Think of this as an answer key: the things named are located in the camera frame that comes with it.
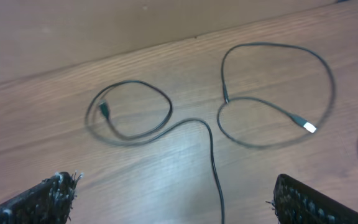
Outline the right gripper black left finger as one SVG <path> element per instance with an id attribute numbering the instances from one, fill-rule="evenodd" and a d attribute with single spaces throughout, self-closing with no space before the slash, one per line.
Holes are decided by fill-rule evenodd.
<path id="1" fill-rule="evenodd" d="M 82 174 L 56 172 L 38 185 L 0 204 L 0 223 L 62 223 L 70 220 Z"/>

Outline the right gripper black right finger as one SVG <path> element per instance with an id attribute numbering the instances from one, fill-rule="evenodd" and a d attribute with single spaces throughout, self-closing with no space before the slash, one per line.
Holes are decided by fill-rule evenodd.
<path id="1" fill-rule="evenodd" d="M 280 174 L 270 202 L 281 224 L 358 224 L 358 212 L 306 184 Z"/>

